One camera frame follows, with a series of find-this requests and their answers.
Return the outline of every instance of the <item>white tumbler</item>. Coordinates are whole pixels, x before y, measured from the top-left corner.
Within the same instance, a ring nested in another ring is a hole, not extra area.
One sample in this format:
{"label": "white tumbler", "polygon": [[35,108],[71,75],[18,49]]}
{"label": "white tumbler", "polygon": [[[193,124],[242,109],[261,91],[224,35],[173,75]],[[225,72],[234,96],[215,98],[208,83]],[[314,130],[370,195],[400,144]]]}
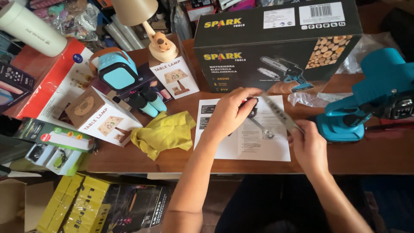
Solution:
{"label": "white tumbler", "polygon": [[0,10],[0,29],[46,56],[57,56],[67,39],[30,10],[12,1]]}

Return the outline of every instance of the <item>spark tools box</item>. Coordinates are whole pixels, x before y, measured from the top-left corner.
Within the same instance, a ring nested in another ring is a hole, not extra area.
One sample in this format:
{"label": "spark tools box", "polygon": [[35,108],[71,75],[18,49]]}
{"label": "spark tools box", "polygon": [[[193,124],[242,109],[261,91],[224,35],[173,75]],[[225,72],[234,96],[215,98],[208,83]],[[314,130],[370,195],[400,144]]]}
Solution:
{"label": "spark tools box", "polygon": [[312,0],[201,16],[194,52],[212,92],[320,92],[361,35],[354,1]]}

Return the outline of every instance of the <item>wooden table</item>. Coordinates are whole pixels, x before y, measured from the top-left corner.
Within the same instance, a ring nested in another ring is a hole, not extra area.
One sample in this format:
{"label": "wooden table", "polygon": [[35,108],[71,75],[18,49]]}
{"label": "wooden table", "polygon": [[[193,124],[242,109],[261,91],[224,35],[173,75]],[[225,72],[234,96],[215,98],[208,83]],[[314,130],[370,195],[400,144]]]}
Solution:
{"label": "wooden table", "polygon": [[[361,24],[366,33],[378,33],[381,19],[391,9],[389,5],[378,2],[359,8]],[[183,42],[191,63],[196,71],[200,92],[167,102],[168,112],[175,114],[188,111],[197,119],[199,100],[220,98],[224,94],[209,92],[207,82],[201,72],[193,51],[193,40]],[[145,56],[136,58],[138,63],[145,62]],[[351,92],[351,86],[363,79],[362,74],[334,75],[324,89],[325,93]],[[283,95],[285,111],[294,119],[304,119],[311,115],[323,112],[323,108],[312,108],[304,105],[293,107]],[[137,119],[146,125],[151,121],[132,110]],[[370,120],[370,124],[377,124],[378,119]],[[194,141],[195,128],[191,130]],[[414,132],[405,132],[400,139],[362,139],[355,144],[328,145],[329,170],[335,174],[413,174],[414,149],[411,143]],[[125,148],[102,141],[98,153],[93,154],[89,162],[89,172],[182,172],[191,155],[189,151],[181,149],[165,150],[153,161],[131,142]],[[272,162],[257,160],[215,160],[211,172],[214,173],[299,173],[303,172],[299,166],[293,150],[291,162]]]}

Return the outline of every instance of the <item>brown leather strap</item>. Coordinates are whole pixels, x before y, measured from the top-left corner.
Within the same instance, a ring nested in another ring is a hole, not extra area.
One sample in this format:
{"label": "brown leather strap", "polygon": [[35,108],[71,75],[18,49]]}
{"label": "brown leather strap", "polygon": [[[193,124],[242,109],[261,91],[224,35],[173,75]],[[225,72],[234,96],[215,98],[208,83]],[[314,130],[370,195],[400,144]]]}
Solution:
{"label": "brown leather strap", "polygon": [[127,55],[120,48],[111,47],[111,48],[102,49],[102,50],[99,50],[98,52],[92,54],[91,58],[89,59],[89,67],[91,68],[91,70],[94,74],[96,73],[96,66],[92,63],[92,61],[97,57],[100,57],[100,56],[108,54],[108,53],[113,53],[113,52],[120,52],[122,54],[122,56],[131,64],[131,62],[129,61]]}

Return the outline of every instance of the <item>chainsaw image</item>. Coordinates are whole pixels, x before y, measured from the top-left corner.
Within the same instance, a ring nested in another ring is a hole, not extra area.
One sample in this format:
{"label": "chainsaw image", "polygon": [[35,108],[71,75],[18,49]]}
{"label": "chainsaw image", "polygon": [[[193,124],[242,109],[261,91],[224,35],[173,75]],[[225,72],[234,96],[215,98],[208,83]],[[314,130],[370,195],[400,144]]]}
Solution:
{"label": "chainsaw image", "polygon": [[308,90],[314,88],[312,84],[308,83],[302,76],[303,70],[298,68],[298,65],[290,63],[284,59],[271,59],[269,57],[261,57],[262,62],[270,65],[273,68],[276,68],[287,76],[283,81],[285,83],[290,83],[296,81],[299,85],[292,88],[292,92],[299,92],[303,90]]}

